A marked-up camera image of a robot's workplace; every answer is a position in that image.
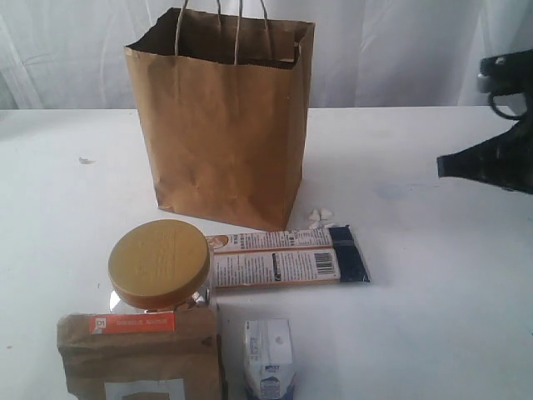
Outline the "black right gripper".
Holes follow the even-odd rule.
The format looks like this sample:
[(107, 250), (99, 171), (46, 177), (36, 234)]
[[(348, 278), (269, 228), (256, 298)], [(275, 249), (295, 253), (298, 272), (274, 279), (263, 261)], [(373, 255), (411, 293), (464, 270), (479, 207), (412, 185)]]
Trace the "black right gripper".
[[(480, 60), (478, 91), (499, 117), (519, 121), (507, 132), (463, 151), (436, 159), (440, 178), (463, 178), (509, 191), (532, 191), (532, 50), (511, 52)], [(526, 110), (520, 115), (502, 112), (495, 98), (521, 94)]]

